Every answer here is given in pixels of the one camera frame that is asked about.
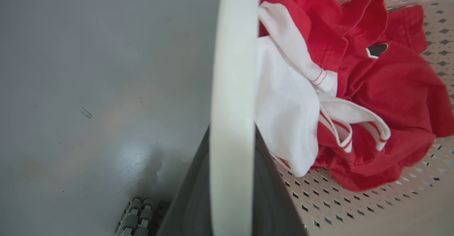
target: laundry basket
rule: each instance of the laundry basket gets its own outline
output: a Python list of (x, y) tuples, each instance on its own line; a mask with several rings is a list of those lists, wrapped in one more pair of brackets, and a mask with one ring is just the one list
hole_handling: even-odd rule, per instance
[[(340, 3), (349, 0), (338, 0)], [(387, 10), (420, 4), (428, 49), (422, 53), (454, 103), (454, 0), (385, 0)], [(300, 218), (316, 235), (454, 235), (454, 137), (436, 139), (398, 181), (351, 192), (326, 169), (296, 178), (277, 164)]]

